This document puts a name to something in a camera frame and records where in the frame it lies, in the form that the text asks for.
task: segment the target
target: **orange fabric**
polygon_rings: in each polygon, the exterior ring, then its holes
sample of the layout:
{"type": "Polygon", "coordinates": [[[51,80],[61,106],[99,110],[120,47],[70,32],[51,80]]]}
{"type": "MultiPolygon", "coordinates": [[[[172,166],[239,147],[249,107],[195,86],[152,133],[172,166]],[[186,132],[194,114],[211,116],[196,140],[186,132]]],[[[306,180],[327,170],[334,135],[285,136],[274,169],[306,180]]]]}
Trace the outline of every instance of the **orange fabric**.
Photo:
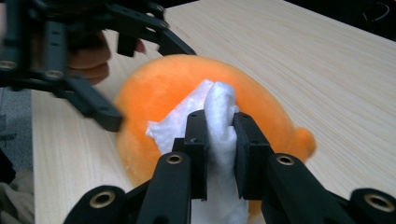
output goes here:
{"type": "MultiPolygon", "coordinates": [[[[253,78],[216,60],[166,56],[131,74],[115,101],[125,117],[117,148],[135,186],[151,178],[160,157],[154,140],[145,135],[148,121],[163,120],[204,79],[234,87],[240,111],[255,119],[275,152],[289,153],[302,161],[312,155],[316,148],[313,134],[295,128],[276,98],[253,78]]],[[[254,213],[260,211],[260,207],[254,209],[254,213]]]]}

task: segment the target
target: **white towel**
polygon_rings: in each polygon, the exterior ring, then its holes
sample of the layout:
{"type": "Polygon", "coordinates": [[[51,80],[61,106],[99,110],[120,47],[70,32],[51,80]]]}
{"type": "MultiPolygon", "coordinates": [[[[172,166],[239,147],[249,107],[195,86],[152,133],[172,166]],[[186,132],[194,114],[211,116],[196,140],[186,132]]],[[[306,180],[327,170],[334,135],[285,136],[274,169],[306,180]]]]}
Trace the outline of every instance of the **white towel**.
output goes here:
{"type": "Polygon", "coordinates": [[[200,109],[205,110],[209,140],[207,201],[192,201],[191,223],[247,223],[248,202],[238,198],[233,175],[236,133],[232,122],[239,110],[233,87],[203,81],[163,121],[150,121],[147,135],[155,139],[162,154],[170,152],[174,139],[184,137],[187,116],[200,109]]]}

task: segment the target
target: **wooden table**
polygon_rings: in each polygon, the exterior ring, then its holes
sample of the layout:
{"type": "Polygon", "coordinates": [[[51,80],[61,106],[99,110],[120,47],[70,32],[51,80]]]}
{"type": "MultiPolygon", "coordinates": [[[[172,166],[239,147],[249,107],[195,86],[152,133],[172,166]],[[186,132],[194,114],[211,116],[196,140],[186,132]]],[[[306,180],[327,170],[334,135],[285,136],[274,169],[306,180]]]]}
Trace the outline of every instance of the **wooden table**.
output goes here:
{"type": "MultiPolygon", "coordinates": [[[[396,196],[396,43],[280,0],[201,0],[167,10],[171,29],[199,55],[252,75],[310,129],[318,150],[307,163],[343,197],[372,187],[396,196]]],[[[106,33],[111,48],[116,34],[106,33]]],[[[108,99],[156,46],[113,55],[108,99]]],[[[88,190],[130,190],[108,133],[63,100],[33,93],[36,223],[61,223],[88,190]]]]}

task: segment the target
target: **gray carpet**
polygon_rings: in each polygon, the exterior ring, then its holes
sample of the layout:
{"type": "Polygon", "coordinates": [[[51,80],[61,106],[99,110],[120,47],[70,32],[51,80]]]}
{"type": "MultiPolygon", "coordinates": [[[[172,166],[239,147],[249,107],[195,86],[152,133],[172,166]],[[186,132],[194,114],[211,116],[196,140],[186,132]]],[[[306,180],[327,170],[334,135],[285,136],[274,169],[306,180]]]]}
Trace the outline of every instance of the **gray carpet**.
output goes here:
{"type": "Polygon", "coordinates": [[[15,171],[33,167],[31,91],[0,88],[0,148],[15,171]]]}

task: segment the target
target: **person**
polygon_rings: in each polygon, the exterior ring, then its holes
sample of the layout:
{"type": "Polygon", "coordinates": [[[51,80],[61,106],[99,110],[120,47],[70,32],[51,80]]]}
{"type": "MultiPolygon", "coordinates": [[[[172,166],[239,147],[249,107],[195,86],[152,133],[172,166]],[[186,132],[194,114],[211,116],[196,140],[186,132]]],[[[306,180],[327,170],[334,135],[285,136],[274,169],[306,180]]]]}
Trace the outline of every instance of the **person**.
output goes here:
{"type": "MultiPolygon", "coordinates": [[[[6,5],[0,2],[0,52],[7,30],[6,15],[6,5]]],[[[31,37],[33,59],[41,59],[45,41],[43,35],[35,34],[31,37]]],[[[111,52],[103,32],[93,34],[90,38],[92,40],[89,42],[93,41],[95,45],[68,51],[67,66],[69,74],[82,74],[93,85],[108,77],[111,52]]],[[[136,51],[145,52],[140,39],[136,51]]],[[[33,65],[40,67],[42,61],[35,60],[33,65]]],[[[0,224],[35,223],[33,174],[33,170],[27,168],[17,172],[12,181],[0,180],[0,224]]]]}

